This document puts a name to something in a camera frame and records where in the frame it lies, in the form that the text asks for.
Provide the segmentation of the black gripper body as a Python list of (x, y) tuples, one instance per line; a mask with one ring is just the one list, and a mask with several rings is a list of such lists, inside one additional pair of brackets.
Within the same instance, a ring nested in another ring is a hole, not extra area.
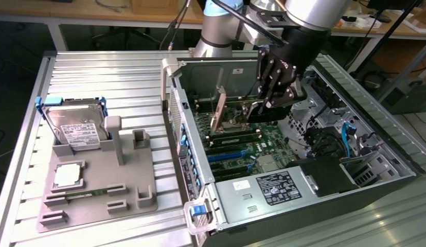
[(282, 60), (288, 65), (296, 66), (296, 74), (302, 75), (306, 68), (316, 58), (324, 42), (330, 38), (331, 30), (316, 31), (306, 27), (287, 28), (282, 38), (287, 44), (282, 47), (270, 46), (270, 58)]

